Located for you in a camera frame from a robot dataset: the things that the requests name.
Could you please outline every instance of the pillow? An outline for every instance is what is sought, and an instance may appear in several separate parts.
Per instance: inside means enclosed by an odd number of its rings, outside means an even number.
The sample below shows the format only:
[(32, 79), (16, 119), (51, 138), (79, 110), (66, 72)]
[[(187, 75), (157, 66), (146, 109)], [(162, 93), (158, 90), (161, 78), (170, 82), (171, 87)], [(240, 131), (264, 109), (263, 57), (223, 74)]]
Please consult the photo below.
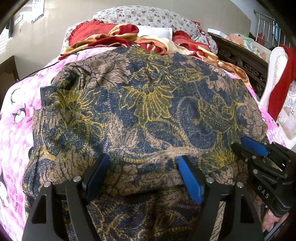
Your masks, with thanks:
[(198, 39), (201, 35), (198, 27), (191, 20), (175, 12), (156, 7), (113, 7), (95, 13), (93, 19), (105, 23), (130, 23), (156, 28), (172, 28), (173, 31), (183, 30), (193, 40)]
[(157, 37), (164, 37), (169, 40), (172, 40), (173, 30), (172, 28), (155, 28), (150, 26), (137, 25), (139, 32), (138, 37), (143, 35), (155, 35)]
[(91, 21), (85, 21), (76, 26), (68, 37), (69, 46), (82, 41), (93, 34), (107, 34), (112, 28), (116, 26), (115, 23), (104, 23), (93, 19)]
[(76, 24), (73, 24), (71, 26), (68, 27), (68, 29), (66, 30), (65, 36), (64, 36), (64, 40), (63, 40), (63, 44), (62, 44), (62, 48), (61, 48), (61, 54), (65, 51), (66, 47), (69, 47), (69, 41), (68, 38), (71, 35), (72, 31), (81, 23), (83, 22), (79, 22)]

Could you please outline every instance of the red fabric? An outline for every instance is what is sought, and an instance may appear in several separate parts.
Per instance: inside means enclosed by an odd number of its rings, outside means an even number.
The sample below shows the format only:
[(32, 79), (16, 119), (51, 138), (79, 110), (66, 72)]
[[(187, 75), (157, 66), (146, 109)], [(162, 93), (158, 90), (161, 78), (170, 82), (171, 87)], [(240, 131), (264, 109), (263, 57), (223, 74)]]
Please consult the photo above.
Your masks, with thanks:
[(112, 28), (114, 28), (116, 23), (104, 23), (93, 19), (91, 21), (85, 21), (76, 26), (76, 28), (70, 34), (68, 41), (69, 46), (82, 41), (93, 34), (108, 34)]
[(188, 34), (188, 33), (185, 33), (184, 31), (182, 30), (178, 30), (176, 32), (173, 32), (173, 37), (175, 36), (184, 36), (186, 37), (187, 39), (191, 39), (191, 36)]
[[(92, 42), (92, 43), (88, 44), (88, 46), (86, 48), (84, 48), (84, 49), (93, 48), (93, 47), (111, 47), (111, 46), (129, 47), (129, 46), (132, 46), (134, 44), (135, 43), (133, 41), (130, 41), (130, 40), (127, 40), (127, 39), (123, 39), (123, 38), (119, 38), (119, 37), (106, 37), (106, 38), (103, 38), (103, 39), (100, 39), (100, 40), (97, 40), (95, 42)], [(59, 60), (63, 60), (65, 58), (67, 58), (71, 54), (61, 55), (59, 57)]]
[(154, 52), (156, 53), (161, 53), (163, 51), (160, 47), (154, 46), (152, 44), (140, 44), (140, 47), (148, 51), (153, 50), (153, 48), (155, 47)]
[(98, 44), (103, 44), (106, 46), (110, 46), (111, 44), (118, 44), (118, 45), (122, 45), (125, 44), (127, 46), (132, 46), (133, 44), (135, 44), (133, 41), (127, 40), (127, 39), (123, 39), (123, 38), (119, 38), (119, 37), (106, 37), (103, 39), (99, 39), (95, 42), (89, 43), (88, 46), (89, 47), (95, 47)]
[(284, 105), (290, 84), (296, 79), (296, 54), (294, 49), (285, 45), (281, 45), (281, 47), (288, 55), (288, 62), (279, 82), (272, 90), (268, 102), (268, 113), (275, 121)]
[(202, 52), (201, 50), (199, 50), (197, 48), (197, 45), (189, 45), (188, 43), (183, 43), (183, 44), (180, 44), (180, 46), (187, 48), (190, 51), (194, 51), (194, 53), (191, 54), (192, 56), (196, 56), (196, 53), (198, 53), (201, 56), (208, 57), (207, 54), (205, 54), (204, 52)]
[(263, 36), (263, 34), (262, 33), (259, 33), (256, 42), (264, 46), (264, 44), (265, 44), (264, 39), (265, 39), (265, 37)]
[(205, 50), (207, 51), (210, 51), (211, 52), (211, 49), (209, 48), (209, 46), (203, 44), (203, 43), (200, 43), (200, 42), (195, 42), (193, 41), (192, 39), (186, 39), (185, 37), (183, 36), (176, 36), (176, 37), (173, 37), (173, 42), (175, 42), (176, 44), (183, 44), (183, 43), (188, 43), (189, 45), (192, 45), (192, 44), (195, 44), (195, 45), (199, 45), (200, 47), (204, 48)]
[(117, 32), (112, 33), (112, 35), (137, 34), (138, 32), (139, 32), (139, 29), (136, 25), (127, 24), (127, 25), (119, 26), (119, 30)]

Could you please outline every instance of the blanket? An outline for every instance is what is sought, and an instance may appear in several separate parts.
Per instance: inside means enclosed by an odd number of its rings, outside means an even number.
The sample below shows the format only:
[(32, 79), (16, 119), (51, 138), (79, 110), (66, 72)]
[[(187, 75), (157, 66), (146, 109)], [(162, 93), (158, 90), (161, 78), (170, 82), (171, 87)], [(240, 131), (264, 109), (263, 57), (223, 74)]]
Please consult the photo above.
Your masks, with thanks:
[[(23, 178), (26, 212), (45, 181), (70, 180), (107, 153), (110, 169), (88, 206), (101, 240), (186, 240), (200, 207), (178, 157), (187, 155), (220, 183), (245, 183), (247, 166), (230, 146), (243, 136), (262, 141), (267, 131), (242, 80), (179, 53), (119, 47), (66, 64), (40, 92)], [(261, 200), (250, 194), (260, 215)], [(223, 204), (211, 240), (222, 211)]]

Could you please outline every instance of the hand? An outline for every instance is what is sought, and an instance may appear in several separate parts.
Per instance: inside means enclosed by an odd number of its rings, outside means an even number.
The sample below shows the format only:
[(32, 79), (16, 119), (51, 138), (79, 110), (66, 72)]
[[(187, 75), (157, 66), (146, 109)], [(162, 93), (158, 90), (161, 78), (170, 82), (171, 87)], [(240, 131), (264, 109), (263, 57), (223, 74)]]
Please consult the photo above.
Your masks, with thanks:
[(283, 223), (286, 218), (288, 217), (289, 213), (286, 213), (284, 216), (282, 216), (281, 218), (277, 218), (270, 209), (268, 209), (268, 212), (265, 214), (264, 218), (263, 218), (263, 224), (262, 224), (262, 231), (264, 232), (265, 230), (267, 230), (268, 232), (270, 232), (274, 226), (275, 222), (278, 223)]

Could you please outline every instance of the white paper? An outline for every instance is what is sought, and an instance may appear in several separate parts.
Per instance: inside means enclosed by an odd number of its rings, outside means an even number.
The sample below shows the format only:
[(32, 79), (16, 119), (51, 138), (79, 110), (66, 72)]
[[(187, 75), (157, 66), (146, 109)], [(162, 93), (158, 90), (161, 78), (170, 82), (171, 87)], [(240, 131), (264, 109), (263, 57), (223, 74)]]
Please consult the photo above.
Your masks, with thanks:
[(32, 23), (44, 15), (44, 0), (33, 0), (32, 3)]

